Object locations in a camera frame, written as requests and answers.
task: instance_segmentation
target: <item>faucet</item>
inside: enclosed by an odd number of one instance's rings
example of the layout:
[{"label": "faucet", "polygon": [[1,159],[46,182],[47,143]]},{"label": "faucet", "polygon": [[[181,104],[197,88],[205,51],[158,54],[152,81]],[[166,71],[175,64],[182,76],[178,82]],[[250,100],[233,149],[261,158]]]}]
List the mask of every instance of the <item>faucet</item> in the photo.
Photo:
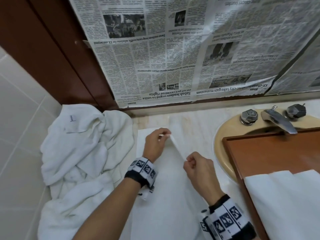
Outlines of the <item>faucet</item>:
[{"label": "faucet", "polygon": [[278,106],[273,106],[271,109],[265,109],[261,112],[261,118],[264,121],[271,121],[289,134],[297,134],[297,130],[294,128],[288,118],[275,111],[276,108],[278,108]]}]

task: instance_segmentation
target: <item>white wall tile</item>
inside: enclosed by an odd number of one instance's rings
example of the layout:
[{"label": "white wall tile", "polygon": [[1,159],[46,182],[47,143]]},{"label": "white wall tile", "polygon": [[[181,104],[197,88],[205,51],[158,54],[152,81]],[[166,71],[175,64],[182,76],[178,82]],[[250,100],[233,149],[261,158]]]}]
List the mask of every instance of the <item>white wall tile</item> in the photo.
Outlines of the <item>white wall tile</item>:
[{"label": "white wall tile", "polygon": [[0,75],[0,138],[16,143],[38,105]]},{"label": "white wall tile", "polygon": [[55,100],[50,94],[47,94],[45,96],[41,106],[54,117],[58,117],[62,109],[62,105],[59,104],[59,102]]},{"label": "white wall tile", "polygon": [[30,230],[28,231],[26,240],[38,240],[37,233],[38,233],[38,226],[39,226],[39,221],[41,217],[41,210],[45,205],[45,203],[47,203],[49,200],[51,200],[50,189],[49,187],[45,187],[41,201],[39,203],[39,207],[35,212],[33,224],[31,225]]},{"label": "white wall tile", "polygon": [[0,175],[0,208],[36,209],[43,192],[41,155],[17,148]]},{"label": "white wall tile", "polygon": [[0,46],[0,60],[2,57],[4,57],[6,55],[6,51]]},{"label": "white wall tile", "polygon": [[13,149],[14,149],[14,144],[0,140],[0,172],[4,164],[8,160],[10,154],[12,153]]},{"label": "white wall tile", "polygon": [[47,94],[46,90],[41,87],[11,56],[6,56],[0,62],[0,74],[38,104],[41,103],[42,99]]},{"label": "white wall tile", "polygon": [[54,117],[52,115],[39,108],[18,147],[40,153],[40,146],[48,134],[48,127],[53,121]]},{"label": "white wall tile", "polygon": [[34,210],[0,211],[0,239],[24,240],[34,215]]}]

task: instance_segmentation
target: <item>person's right hand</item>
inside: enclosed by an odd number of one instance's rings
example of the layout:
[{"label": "person's right hand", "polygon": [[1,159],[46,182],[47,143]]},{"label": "person's right hand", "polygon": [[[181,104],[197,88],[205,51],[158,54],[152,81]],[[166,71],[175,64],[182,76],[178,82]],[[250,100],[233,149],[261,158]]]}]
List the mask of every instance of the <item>person's right hand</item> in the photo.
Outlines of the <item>person's right hand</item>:
[{"label": "person's right hand", "polygon": [[198,152],[191,153],[186,160],[183,169],[194,189],[206,200],[209,206],[214,205],[225,195],[220,188],[214,170],[214,162],[201,156]]}]

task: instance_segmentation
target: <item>tap knob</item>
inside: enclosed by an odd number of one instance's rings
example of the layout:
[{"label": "tap knob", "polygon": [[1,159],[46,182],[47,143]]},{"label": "tap knob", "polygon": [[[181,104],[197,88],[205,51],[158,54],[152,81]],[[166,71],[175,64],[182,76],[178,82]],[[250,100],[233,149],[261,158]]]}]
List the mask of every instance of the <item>tap knob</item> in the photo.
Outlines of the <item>tap knob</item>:
[{"label": "tap knob", "polygon": [[306,115],[307,110],[306,107],[304,106],[305,104],[301,105],[301,104],[294,104],[289,106],[286,109],[286,115],[290,118],[290,119],[298,119],[301,118],[303,116]]},{"label": "tap knob", "polygon": [[257,120],[258,120],[258,113],[253,109],[249,109],[247,111],[242,112],[240,117],[240,121],[244,125],[252,125]]}]

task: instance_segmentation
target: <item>newspaper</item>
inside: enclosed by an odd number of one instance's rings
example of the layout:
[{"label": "newspaper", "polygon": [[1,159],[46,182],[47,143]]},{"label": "newspaper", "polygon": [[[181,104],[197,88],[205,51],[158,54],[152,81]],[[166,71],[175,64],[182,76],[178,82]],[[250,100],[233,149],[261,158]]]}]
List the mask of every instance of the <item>newspaper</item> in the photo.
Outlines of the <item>newspaper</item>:
[{"label": "newspaper", "polygon": [[320,91],[320,36],[293,66],[281,76],[267,95]]},{"label": "newspaper", "polygon": [[120,108],[266,92],[320,0],[70,0]]}]

